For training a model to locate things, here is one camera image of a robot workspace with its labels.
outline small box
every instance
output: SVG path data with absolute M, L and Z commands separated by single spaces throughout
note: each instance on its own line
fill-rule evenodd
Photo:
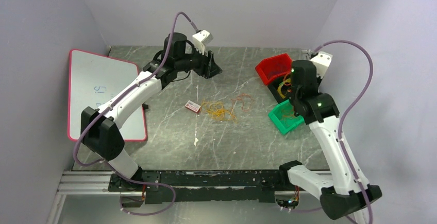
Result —
M 199 113 L 201 106 L 192 102 L 191 100 L 188 100 L 188 102 L 185 104 L 185 107 L 190 109 L 191 111 L 195 112 L 195 113 Z

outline white board with red border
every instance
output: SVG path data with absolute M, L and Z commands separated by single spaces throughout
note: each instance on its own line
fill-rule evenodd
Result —
M 80 136 L 80 115 L 86 107 L 97 108 L 112 99 L 138 75 L 131 62 L 109 58 L 82 50 L 70 51 L 68 137 Z M 120 130 L 125 141 L 147 139 L 146 118 L 142 107 L 127 119 Z

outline gray marble tabletop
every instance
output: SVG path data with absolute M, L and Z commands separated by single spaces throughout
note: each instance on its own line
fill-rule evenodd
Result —
M 150 61 L 162 46 L 113 46 L 109 56 L 136 63 Z M 306 125 L 282 135 L 267 116 L 275 105 L 273 95 L 262 83 L 255 66 L 264 58 L 287 53 L 300 59 L 299 49 L 210 47 L 223 72 L 204 79 L 194 72 L 173 82 L 147 101 L 148 139 L 127 142 L 126 151 L 143 169 L 222 170 L 276 169 L 299 160 L 309 169 L 328 169 L 315 136 Z M 188 100 L 200 104 L 222 101 L 231 107 L 231 98 L 249 94 L 255 100 L 248 112 L 237 104 L 237 122 L 217 121 L 208 113 L 196 115 L 184 107 Z M 97 156 L 81 146 L 78 156 L 91 162 Z M 73 166 L 74 170 L 106 170 L 104 164 Z

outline floor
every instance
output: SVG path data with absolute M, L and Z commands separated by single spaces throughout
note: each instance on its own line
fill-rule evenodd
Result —
M 140 68 L 149 62 L 161 46 L 114 46 L 109 56 L 134 62 Z M 192 73 L 183 81 L 173 82 L 147 101 L 148 140 L 127 142 L 126 151 L 143 169 L 218 170 L 275 169 L 293 160 L 309 169 L 328 169 L 322 150 L 308 126 L 282 135 L 267 114 L 277 104 L 255 71 L 262 60 L 287 53 L 292 60 L 301 57 L 299 49 L 210 47 L 223 72 L 211 79 Z M 237 122 L 217 121 L 207 113 L 196 115 L 184 107 L 188 100 L 222 101 L 231 107 L 231 99 L 248 94 L 254 102 L 250 110 L 234 108 Z M 96 159 L 81 146 L 79 158 Z M 75 170 L 105 170 L 104 164 L 91 167 L 74 165 Z

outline purple cable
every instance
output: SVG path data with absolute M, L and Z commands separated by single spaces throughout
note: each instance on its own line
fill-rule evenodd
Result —
M 323 45 L 320 45 L 319 47 L 317 47 L 314 52 L 318 52 L 320 49 L 322 49 L 324 46 L 330 45 L 330 44 L 334 44 L 334 43 L 345 43 L 345 44 L 349 44 L 349 45 L 353 45 L 356 48 L 358 48 L 360 51 L 362 51 L 365 55 L 366 58 L 369 62 L 369 76 L 366 82 L 366 85 L 364 86 L 363 90 L 361 91 L 361 93 L 358 95 L 358 97 L 352 102 L 352 104 L 350 104 L 350 106 L 346 109 L 346 111 L 344 112 L 344 114 L 342 115 L 342 117 L 340 118 L 340 123 L 339 123 L 339 141 L 340 141 L 340 146 L 342 148 L 342 151 L 344 153 L 344 157 L 346 158 L 347 164 L 350 167 L 350 170 L 352 171 L 352 174 L 354 175 L 355 179 L 358 182 L 358 186 L 360 187 L 361 192 L 363 193 L 364 196 L 364 201 L 366 202 L 367 205 L 367 209 L 369 212 L 369 223 L 368 224 L 372 224 L 373 223 L 373 212 L 372 212 L 372 207 L 370 205 L 370 201 L 368 198 L 368 195 L 364 189 L 363 183 L 358 181 L 359 177 L 358 177 L 358 173 L 357 170 L 355 169 L 349 154 L 347 153 L 346 147 L 344 146 L 343 140 L 342 140 L 342 132 L 343 132 L 343 123 L 344 123 L 344 119 L 346 118 L 347 114 L 351 111 L 351 109 L 357 104 L 357 102 L 361 99 L 361 97 L 363 97 L 364 93 L 367 91 L 368 86 L 370 85 L 370 82 L 372 80 L 373 77 L 373 61 L 372 58 L 370 57 L 369 53 L 359 44 L 349 41 L 349 40 L 332 40 L 329 42 L 324 43 Z
M 175 20 L 174 20 L 174 23 L 173 23 L 173 27 L 172 27 L 172 31 L 170 32 L 170 35 L 169 35 L 169 41 L 172 41 L 172 39 L 173 39 L 173 34 L 174 34 L 174 31 L 175 31 L 175 27 L 176 27 L 176 21 L 177 21 L 177 18 L 178 18 L 178 16 L 179 15 L 183 15 L 183 16 L 185 16 L 185 18 L 187 18 L 187 20 L 190 22 L 190 24 L 191 24 L 191 26 L 194 28 L 194 30 L 196 31 L 196 32 L 198 32 L 199 30 L 197 29 L 197 27 L 196 27 L 196 25 L 194 24 L 194 22 L 187 16 L 187 14 L 185 14 L 184 12 L 178 12 L 177 14 L 176 14 L 176 17 L 175 17 Z M 162 61 L 161 61 L 161 63 L 159 64 L 159 66 L 156 68 L 156 70 L 150 75 L 150 76 L 148 76 L 148 77 L 146 77 L 146 78 L 144 78 L 143 80 L 141 80 L 141 81 L 139 81 L 139 84 L 143 84 L 143 83 L 145 83 L 146 81 L 148 81 L 148 80 L 150 80 L 152 77 L 154 77 L 154 76 L 156 76 L 156 74 L 162 69 L 162 67 L 164 66 L 164 64 L 165 64 L 165 62 L 166 62 L 166 60 L 167 60 L 167 57 L 168 57 L 168 55 L 169 55 L 169 51 L 170 51 L 170 46 L 167 46 L 167 48 L 166 48 L 166 50 L 165 50 L 165 54 L 164 54 L 164 57 L 162 58 Z M 91 165 L 93 165 L 93 164 L 95 164 L 95 163 L 97 163 L 97 162 L 103 162 L 104 161 L 104 159 L 98 159 L 98 160 L 95 160 L 95 161 L 93 161 L 93 162 L 91 162 L 91 163 L 83 163 L 83 162 L 81 162 L 81 161 L 79 161 L 79 158 L 77 157 L 77 154 L 79 153 L 79 147 L 80 147 L 80 143 L 82 142 L 82 140 L 83 140 L 83 138 L 85 137 L 85 135 L 90 131 L 90 129 L 91 129 L 91 127 L 103 116 L 103 115 L 105 115 L 110 109 L 112 109 L 112 107 L 114 107 L 118 102 L 120 102 L 127 94 L 129 94 L 130 93 L 130 91 L 132 91 L 133 89 L 135 89 L 137 87 L 137 85 L 136 84 L 133 84 L 132 86 L 130 86 L 128 89 L 126 89 L 126 91 L 125 92 L 123 92 L 122 94 L 120 94 L 120 96 L 117 98 L 117 99 L 115 99 L 113 102 L 112 102 L 112 104 L 109 106 L 109 107 L 107 107 L 107 108 L 105 108 L 105 109 L 103 109 L 102 110 L 102 112 L 101 113 L 99 113 L 99 115 L 95 118 L 95 119 L 93 119 L 89 124 L 88 124 L 88 126 L 87 127 L 85 127 L 85 129 L 83 130 L 83 132 L 82 132 L 82 134 L 80 135 L 80 137 L 79 137 L 79 139 L 76 141 L 76 144 L 75 144 L 75 146 L 74 146 L 74 149 L 73 149 L 73 158 L 74 158 L 74 161 L 77 163 L 77 164 L 79 164 L 80 166 L 91 166 Z M 125 212 L 125 213 L 128 213 L 128 214 L 132 214 L 132 215 L 141 215 L 141 216 L 148 216 L 148 215 L 156 215 L 156 214 L 159 214 L 159 213 L 162 213 L 162 212 L 164 212 L 164 211 L 166 211 L 166 210 L 168 210 L 174 203 L 175 203 L 175 200 L 176 200 L 176 192 L 175 192 L 175 190 L 170 186 L 170 185 L 168 185 L 168 184 L 164 184 L 164 183 L 155 183 L 155 182 L 142 182 L 142 181 L 137 181 L 137 180 L 131 180 L 131 179 L 128 179 L 128 178 L 126 178 L 124 175 L 122 175 L 121 173 L 119 173 L 119 172 L 117 172 L 111 165 L 109 165 L 109 163 L 106 163 L 110 168 L 112 168 L 112 170 L 120 177 L 120 178 L 122 178 L 122 179 L 124 179 L 124 180 L 126 180 L 126 181 L 128 181 L 128 182 L 131 182 L 131 183 L 134 183 L 134 184 L 143 184 L 143 185 L 156 185 L 156 186 L 164 186 L 164 187 L 167 187 L 167 188 L 169 188 L 172 192 L 173 192 L 173 199 L 172 199 L 172 202 L 167 206 L 167 207 L 165 207 L 165 208 L 163 208 L 163 209 L 161 209 L 161 210 L 159 210 L 159 211 L 156 211 L 156 212 L 153 212 L 153 213 L 146 213 L 146 214 L 142 214 L 142 213 L 134 213 L 134 212 L 129 212 L 129 211 L 127 211 L 127 210 L 125 210 L 124 208 L 122 208 L 122 211 L 123 212 Z

